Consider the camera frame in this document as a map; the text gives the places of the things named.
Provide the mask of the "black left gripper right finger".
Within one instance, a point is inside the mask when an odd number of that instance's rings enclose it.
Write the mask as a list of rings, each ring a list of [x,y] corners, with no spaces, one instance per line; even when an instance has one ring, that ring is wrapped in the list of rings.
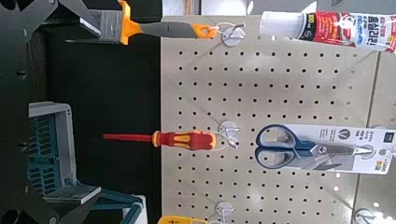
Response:
[[[1,224],[82,224],[99,199],[100,187],[65,186],[47,196],[26,187],[1,195]]]

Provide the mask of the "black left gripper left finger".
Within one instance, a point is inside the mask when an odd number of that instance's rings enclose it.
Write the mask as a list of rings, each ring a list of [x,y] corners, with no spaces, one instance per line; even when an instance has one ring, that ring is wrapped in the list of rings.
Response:
[[[2,38],[28,38],[37,29],[63,38],[101,35],[83,0],[1,0]]]

